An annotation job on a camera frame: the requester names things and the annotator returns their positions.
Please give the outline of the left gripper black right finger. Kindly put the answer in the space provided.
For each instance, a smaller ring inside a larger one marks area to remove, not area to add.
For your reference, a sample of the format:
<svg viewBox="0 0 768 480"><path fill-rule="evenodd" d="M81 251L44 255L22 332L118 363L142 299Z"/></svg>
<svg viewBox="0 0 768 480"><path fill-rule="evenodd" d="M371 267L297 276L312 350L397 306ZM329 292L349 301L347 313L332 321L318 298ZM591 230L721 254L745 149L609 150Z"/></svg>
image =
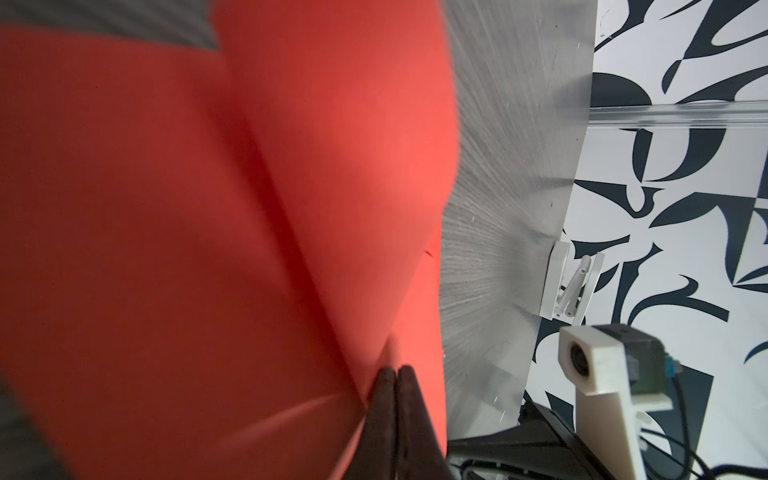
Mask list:
<svg viewBox="0 0 768 480"><path fill-rule="evenodd" d="M397 478L451 480L445 455L421 393L415 370L402 366L397 378Z"/></svg>

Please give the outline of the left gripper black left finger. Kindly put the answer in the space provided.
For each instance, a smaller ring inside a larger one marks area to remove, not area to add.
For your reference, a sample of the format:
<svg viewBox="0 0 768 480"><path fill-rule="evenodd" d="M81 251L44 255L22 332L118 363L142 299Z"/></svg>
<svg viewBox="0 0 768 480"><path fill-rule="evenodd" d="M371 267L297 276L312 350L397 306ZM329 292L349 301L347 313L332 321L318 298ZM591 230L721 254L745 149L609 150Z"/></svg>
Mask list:
<svg viewBox="0 0 768 480"><path fill-rule="evenodd" d="M398 441L396 387L394 369L380 369L357 447L343 475L344 480L395 478Z"/></svg>

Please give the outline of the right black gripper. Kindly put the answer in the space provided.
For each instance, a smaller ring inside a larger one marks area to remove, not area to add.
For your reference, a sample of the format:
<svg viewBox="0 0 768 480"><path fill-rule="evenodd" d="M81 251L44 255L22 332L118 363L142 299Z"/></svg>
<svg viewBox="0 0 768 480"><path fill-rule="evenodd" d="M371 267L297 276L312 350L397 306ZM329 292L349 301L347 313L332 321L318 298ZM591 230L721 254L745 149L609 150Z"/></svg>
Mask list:
<svg viewBox="0 0 768 480"><path fill-rule="evenodd" d="M612 474L552 410L531 400L519 424L451 440L447 463L458 479L610 479Z"/></svg>

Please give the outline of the red square paper sheet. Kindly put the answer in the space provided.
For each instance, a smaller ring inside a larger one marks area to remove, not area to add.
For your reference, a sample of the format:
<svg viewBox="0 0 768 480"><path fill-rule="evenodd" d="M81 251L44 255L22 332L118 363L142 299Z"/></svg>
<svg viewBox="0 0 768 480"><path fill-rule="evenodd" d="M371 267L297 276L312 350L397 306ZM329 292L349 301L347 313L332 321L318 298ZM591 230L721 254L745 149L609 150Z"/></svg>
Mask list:
<svg viewBox="0 0 768 480"><path fill-rule="evenodd" d="M380 369L445 455L437 1L218 1L215 49L1 26L1 376L77 479L341 479Z"/></svg>

